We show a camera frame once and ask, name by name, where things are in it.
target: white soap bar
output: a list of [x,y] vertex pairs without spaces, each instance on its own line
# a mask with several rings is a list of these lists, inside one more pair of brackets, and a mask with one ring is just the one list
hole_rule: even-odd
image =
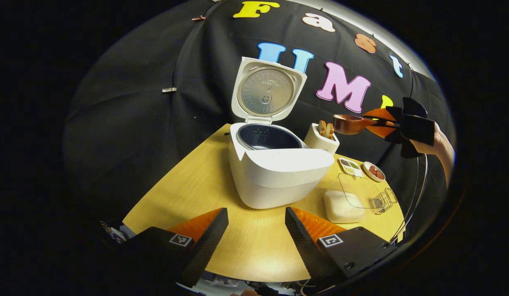
[[354,223],[364,220],[365,210],[358,196],[342,191],[327,190],[324,194],[325,212],[333,223]]

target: pink letter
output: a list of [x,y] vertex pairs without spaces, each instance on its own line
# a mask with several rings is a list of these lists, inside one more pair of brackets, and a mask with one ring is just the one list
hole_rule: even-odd
[[346,73],[341,65],[334,62],[326,62],[328,68],[328,76],[325,79],[322,90],[317,90],[316,95],[320,99],[331,101],[333,99],[333,88],[335,88],[335,96],[337,103],[342,103],[346,97],[351,95],[350,99],[344,103],[344,106],[356,113],[362,112],[362,100],[367,88],[371,86],[366,78],[362,76],[355,77],[350,83],[346,80]]

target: wooden table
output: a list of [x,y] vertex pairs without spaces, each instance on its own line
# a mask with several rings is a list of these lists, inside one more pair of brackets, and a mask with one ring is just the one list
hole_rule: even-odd
[[[210,210],[227,208],[228,228],[207,271],[260,282],[309,279],[284,223],[286,206],[256,210],[239,198],[228,163],[230,135],[224,133],[229,130],[230,125],[224,125],[181,160],[134,206],[123,223],[139,234],[148,227],[168,229]],[[334,155],[335,163],[326,177],[305,199],[292,206],[327,219],[323,195],[343,171],[337,161],[339,157]],[[379,190],[388,187],[386,182],[375,184]],[[401,208],[394,204],[381,215],[367,210],[361,223],[339,225],[346,229],[363,226],[389,240],[402,221]]]

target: white rice cooker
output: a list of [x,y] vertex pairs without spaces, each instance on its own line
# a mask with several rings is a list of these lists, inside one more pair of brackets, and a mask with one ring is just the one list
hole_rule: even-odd
[[306,197],[333,164],[333,154],[311,149],[288,129],[271,124],[288,116],[307,75],[255,58],[242,58],[232,111],[245,123],[230,126],[229,163],[242,201],[275,208]]

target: black cloth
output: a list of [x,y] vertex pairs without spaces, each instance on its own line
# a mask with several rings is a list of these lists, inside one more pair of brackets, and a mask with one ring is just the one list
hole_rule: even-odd
[[[315,8],[276,0],[258,18],[233,18],[240,0],[190,0],[164,12],[128,33],[100,57],[79,86],[66,120],[63,154],[77,198],[100,219],[125,215],[175,164],[223,124],[243,121],[232,113],[230,100],[241,57],[258,58],[261,42],[283,45],[278,62],[293,67],[293,49],[314,54],[307,64],[307,81],[292,112],[281,125],[301,139],[309,125],[331,121],[333,114],[353,114],[344,103],[315,95],[322,89],[326,62],[343,66],[348,82],[358,75],[371,82],[362,113],[379,108],[382,95],[402,106],[403,96],[420,102],[444,133],[455,131],[446,100],[436,82],[410,71],[391,49],[378,40],[370,54],[355,42],[363,30]],[[302,22],[305,13],[322,15],[336,32]],[[205,15],[205,21],[192,17]],[[390,55],[397,56],[399,78]],[[162,92],[176,87],[175,92]],[[337,153],[370,161],[386,173],[403,202],[414,191],[416,161],[400,157],[400,146],[364,131],[337,134]],[[429,157],[424,200],[437,208],[444,198],[444,172]]]

